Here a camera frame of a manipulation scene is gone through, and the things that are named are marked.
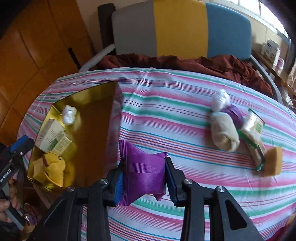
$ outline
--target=striped tablecloth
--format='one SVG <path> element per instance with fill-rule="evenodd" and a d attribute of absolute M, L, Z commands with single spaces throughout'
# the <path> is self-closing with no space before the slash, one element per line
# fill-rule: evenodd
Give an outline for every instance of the striped tablecloth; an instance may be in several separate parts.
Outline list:
<path fill-rule="evenodd" d="M 124 93 L 120 139 L 148 153 L 168 152 L 176 168 L 200 185 L 225 186 L 250 216 L 264 239 L 295 211 L 296 116 L 275 100 L 240 84 L 204 74 L 145 68 L 118 68 L 59 78 L 33 102 L 18 137 L 36 139 L 50 106 L 77 91 L 118 81 Z M 262 141 L 282 146 L 282 173 L 260 177 L 244 143 L 233 153 L 212 142 L 209 113 L 213 94 L 225 89 L 243 116 L 252 108 L 265 121 Z M 28 153 L 24 159 L 28 166 Z M 168 191 L 158 202 L 145 195 L 129 207 L 109 208 L 112 240 L 179 240 L 184 208 L 175 208 Z M 85 216 L 83 237 L 86 238 Z M 206 240 L 209 215 L 205 211 Z"/>

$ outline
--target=wooden cabinet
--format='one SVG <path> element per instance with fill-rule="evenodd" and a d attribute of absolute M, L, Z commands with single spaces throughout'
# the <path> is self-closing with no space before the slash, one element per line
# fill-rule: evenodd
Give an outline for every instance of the wooden cabinet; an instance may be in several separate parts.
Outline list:
<path fill-rule="evenodd" d="M 35 98 L 93 57 L 75 0 L 32 0 L 0 39 L 0 142 L 12 144 Z"/>
<path fill-rule="evenodd" d="M 0 91 L 10 104 L 37 71 L 37 65 L 13 23 L 0 40 Z"/>

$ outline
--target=chair armrest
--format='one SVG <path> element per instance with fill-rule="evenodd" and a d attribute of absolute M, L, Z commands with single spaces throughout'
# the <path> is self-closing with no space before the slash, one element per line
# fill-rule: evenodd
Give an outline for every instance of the chair armrest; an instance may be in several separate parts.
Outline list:
<path fill-rule="evenodd" d="M 250 62 L 255 66 L 256 70 L 263 76 L 264 80 L 270 85 L 272 92 L 274 94 L 273 99 L 275 99 L 278 103 L 283 104 L 283 100 L 281 98 L 281 93 L 277 88 L 276 84 L 269 76 L 269 74 L 265 71 L 265 69 L 259 64 L 259 62 L 251 55 Z"/>
<path fill-rule="evenodd" d="M 79 72 L 86 72 L 89 71 L 92 67 L 94 67 L 98 62 L 101 61 L 101 59 L 109 54 L 113 49 L 115 49 L 114 44 L 110 44 L 108 47 L 101 50 L 99 53 L 97 53 L 94 57 L 92 57 L 89 61 L 87 61 L 79 70 Z"/>

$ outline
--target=purple cloth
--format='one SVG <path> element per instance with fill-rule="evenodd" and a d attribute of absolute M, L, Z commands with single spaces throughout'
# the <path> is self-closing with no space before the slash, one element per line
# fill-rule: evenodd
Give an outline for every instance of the purple cloth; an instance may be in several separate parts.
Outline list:
<path fill-rule="evenodd" d="M 127 140 L 119 141 L 120 158 L 123 161 L 123 198 L 128 206 L 144 194 L 153 194 L 157 201 L 165 195 L 166 152 L 148 154 Z"/>
<path fill-rule="evenodd" d="M 240 113 L 239 109 L 235 105 L 232 104 L 222 109 L 221 112 L 224 112 L 230 115 L 236 129 L 240 129 L 244 124 L 244 119 L 242 117 L 242 114 Z"/>

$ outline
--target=finger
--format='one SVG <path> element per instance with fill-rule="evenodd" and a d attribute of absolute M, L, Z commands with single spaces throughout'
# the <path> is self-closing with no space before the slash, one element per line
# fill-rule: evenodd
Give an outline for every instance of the finger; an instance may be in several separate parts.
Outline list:
<path fill-rule="evenodd" d="M 16 193 L 17 193 L 16 187 L 15 186 L 10 186 L 8 196 L 13 198 L 13 197 L 16 196 Z"/>
<path fill-rule="evenodd" d="M 6 222 L 6 223 L 11 223 L 12 220 L 6 216 L 4 212 L 0 212 L 0 221 Z"/>
<path fill-rule="evenodd" d="M 10 202 L 6 199 L 0 200 L 0 212 L 2 212 L 4 209 L 7 209 L 10 206 Z"/>
<path fill-rule="evenodd" d="M 15 208 L 16 210 L 19 210 L 20 209 L 20 202 L 17 203 L 17 206 Z"/>
<path fill-rule="evenodd" d="M 19 200 L 18 200 L 17 197 L 12 198 L 12 199 L 10 200 L 10 202 L 11 202 L 11 206 L 14 207 L 14 208 L 16 208 L 17 205 L 19 204 Z"/>
<path fill-rule="evenodd" d="M 15 180 L 13 178 L 10 178 L 9 181 L 8 181 L 8 184 L 12 185 L 14 182 L 15 182 Z"/>

